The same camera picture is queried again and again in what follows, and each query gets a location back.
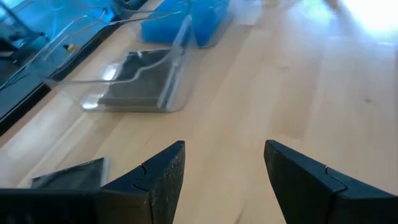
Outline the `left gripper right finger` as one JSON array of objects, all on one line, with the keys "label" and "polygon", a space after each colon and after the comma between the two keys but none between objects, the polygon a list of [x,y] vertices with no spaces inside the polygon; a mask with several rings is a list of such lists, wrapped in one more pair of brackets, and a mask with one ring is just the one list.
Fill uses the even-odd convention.
[{"label": "left gripper right finger", "polygon": [[398,224],[398,196],[354,179],[275,140],[264,161],[287,224]]}]

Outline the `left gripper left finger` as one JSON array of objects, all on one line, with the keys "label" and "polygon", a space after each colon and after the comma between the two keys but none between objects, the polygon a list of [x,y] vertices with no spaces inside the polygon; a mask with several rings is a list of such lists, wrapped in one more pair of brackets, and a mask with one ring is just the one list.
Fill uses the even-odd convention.
[{"label": "left gripper left finger", "polygon": [[176,141],[98,189],[0,188],[0,224],[172,224],[184,169]]}]

